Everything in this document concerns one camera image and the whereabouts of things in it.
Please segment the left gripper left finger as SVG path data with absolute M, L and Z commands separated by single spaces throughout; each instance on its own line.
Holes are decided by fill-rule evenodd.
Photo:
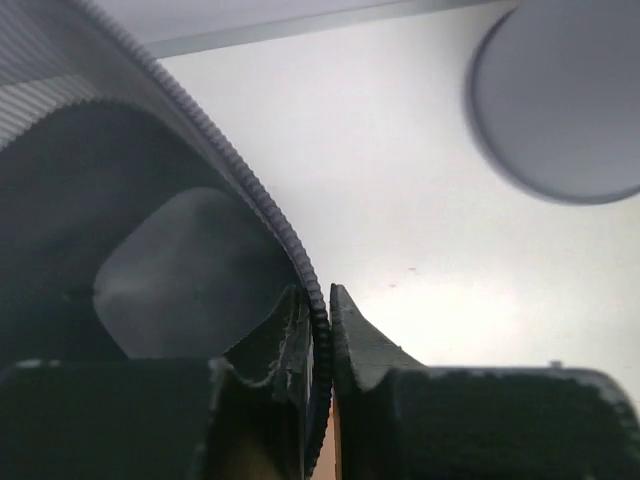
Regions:
M 5 479 L 302 479 L 309 311 L 287 288 L 214 359 L 1 371 Z

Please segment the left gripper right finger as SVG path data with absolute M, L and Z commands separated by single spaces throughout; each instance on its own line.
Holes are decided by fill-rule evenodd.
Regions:
M 341 479 L 635 479 L 639 419 L 592 369 L 428 367 L 333 285 Z

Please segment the grey slotted waste bin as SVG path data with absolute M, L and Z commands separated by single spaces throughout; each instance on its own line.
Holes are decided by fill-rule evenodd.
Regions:
M 331 403 L 311 260 L 224 134 L 90 1 L 1 5 L 1 371 L 214 359 L 287 288 L 309 311 L 305 472 Z

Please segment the light grey bin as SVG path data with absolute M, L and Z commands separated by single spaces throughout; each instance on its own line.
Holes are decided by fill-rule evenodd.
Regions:
M 475 51 L 467 112 L 518 188 L 594 205 L 639 192 L 639 5 L 524 1 Z

